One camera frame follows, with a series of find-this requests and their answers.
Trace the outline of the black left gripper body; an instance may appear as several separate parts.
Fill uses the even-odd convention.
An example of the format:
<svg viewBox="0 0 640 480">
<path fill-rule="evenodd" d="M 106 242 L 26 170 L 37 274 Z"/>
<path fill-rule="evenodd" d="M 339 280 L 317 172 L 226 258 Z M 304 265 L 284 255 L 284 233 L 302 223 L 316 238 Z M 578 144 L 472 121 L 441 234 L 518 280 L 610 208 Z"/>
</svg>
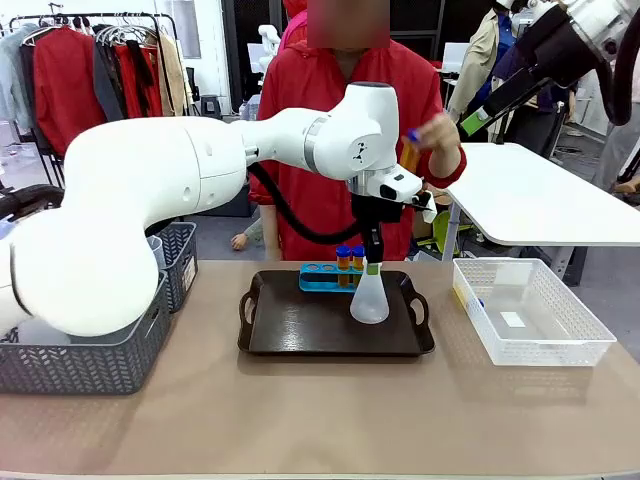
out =
<svg viewBox="0 0 640 480">
<path fill-rule="evenodd" d="M 351 211 L 357 231 L 369 230 L 380 224 L 399 223 L 403 210 L 402 203 L 351 193 Z"/>
</svg>

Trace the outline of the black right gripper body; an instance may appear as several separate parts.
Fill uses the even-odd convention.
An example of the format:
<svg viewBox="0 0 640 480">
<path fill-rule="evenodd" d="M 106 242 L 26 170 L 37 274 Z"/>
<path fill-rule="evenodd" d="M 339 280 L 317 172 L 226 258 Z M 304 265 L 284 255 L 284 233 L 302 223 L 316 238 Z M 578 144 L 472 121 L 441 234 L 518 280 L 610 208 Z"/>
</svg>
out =
<svg viewBox="0 0 640 480">
<path fill-rule="evenodd" d="M 606 88 L 612 84 L 610 64 L 588 46 L 568 17 L 540 18 L 515 47 L 521 60 L 521 67 L 514 74 L 518 86 L 533 88 L 552 80 L 568 87 L 591 70 L 597 72 Z"/>
</svg>

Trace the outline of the person's left hand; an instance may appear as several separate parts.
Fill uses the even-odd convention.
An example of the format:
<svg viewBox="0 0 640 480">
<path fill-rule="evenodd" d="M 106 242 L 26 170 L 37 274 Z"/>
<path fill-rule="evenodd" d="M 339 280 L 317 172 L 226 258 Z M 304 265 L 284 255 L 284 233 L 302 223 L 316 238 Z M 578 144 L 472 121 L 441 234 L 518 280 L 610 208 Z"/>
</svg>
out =
<svg viewBox="0 0 640 480">
<path fill-rule="evenodd" d="M 447 113 L 436 114 L 418 129 L 418 146 L 430 151 L 437 162 L 453 168 L 460 161 L 460 136 L 456 125 Z"/>
</svg>

